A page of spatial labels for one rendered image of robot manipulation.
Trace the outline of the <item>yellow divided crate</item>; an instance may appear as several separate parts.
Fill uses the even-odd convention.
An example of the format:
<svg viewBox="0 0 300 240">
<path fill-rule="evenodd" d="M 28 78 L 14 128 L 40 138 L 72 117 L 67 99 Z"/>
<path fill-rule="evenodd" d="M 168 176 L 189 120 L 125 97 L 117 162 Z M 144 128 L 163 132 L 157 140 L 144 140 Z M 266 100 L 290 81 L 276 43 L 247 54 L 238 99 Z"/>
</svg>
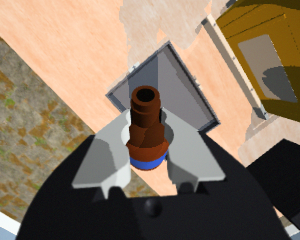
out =
<svg viewBox="0 0 300 240">
<path fill-rule="evenodd" d="M 237 0 L 215 22 L 266 112 L 300 122 L 300 0 Z"/>
</svg>

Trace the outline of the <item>brown glass bottle with blue label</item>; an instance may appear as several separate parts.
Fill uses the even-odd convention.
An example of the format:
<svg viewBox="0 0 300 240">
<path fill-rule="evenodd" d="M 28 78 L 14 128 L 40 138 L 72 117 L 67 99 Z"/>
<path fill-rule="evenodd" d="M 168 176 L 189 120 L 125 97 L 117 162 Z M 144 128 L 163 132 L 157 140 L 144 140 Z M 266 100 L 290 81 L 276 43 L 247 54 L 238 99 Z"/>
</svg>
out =
<svg viewBox="0 0 300 240">
<path fill-rule="evenodd" d="M 133 124 L 129 126 L 130 164 L 140 171 L 151 171 L 163 162 L 169 143 L 159 122 L 160 94 L 152 86 L 139 86 L 131 94 Z"/>
</svg>

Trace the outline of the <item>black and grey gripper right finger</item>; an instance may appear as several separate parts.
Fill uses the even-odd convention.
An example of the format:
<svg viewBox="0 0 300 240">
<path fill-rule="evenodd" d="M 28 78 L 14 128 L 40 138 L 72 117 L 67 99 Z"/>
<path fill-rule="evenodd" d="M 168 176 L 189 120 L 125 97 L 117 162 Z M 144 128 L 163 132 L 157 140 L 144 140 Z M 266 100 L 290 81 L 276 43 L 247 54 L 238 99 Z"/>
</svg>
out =
<svg viewBox="0 0 300 240">
<path fill-rule="evenodd" d="M 176 192 L 182 182 L 190 182 L 195 194 L 233 204 L 275 240 L 292 240 L 260 184 L 233 155 L 165 108 L 160 108 L 159 122 L 169 143 L 167 174 Z"/>
</svg>

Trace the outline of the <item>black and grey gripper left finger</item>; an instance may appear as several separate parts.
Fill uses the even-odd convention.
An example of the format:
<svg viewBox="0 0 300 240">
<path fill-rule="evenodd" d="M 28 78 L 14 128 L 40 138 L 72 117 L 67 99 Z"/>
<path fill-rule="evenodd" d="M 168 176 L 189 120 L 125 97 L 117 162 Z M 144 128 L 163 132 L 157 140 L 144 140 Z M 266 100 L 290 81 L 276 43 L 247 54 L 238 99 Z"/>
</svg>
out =
<svg viewBox="0 0 300 240">
<path fill-rule="evenodd" d="M 128 123 L 127 123 L 128 122 Z M 108 198 L 112 186 L 131 180 L 129 126 L 126 109 L 94 135 L 89 135 L 49 175 L 30 203 L 15 240 L 42 240 L 79 208 Z"/>
</svg>

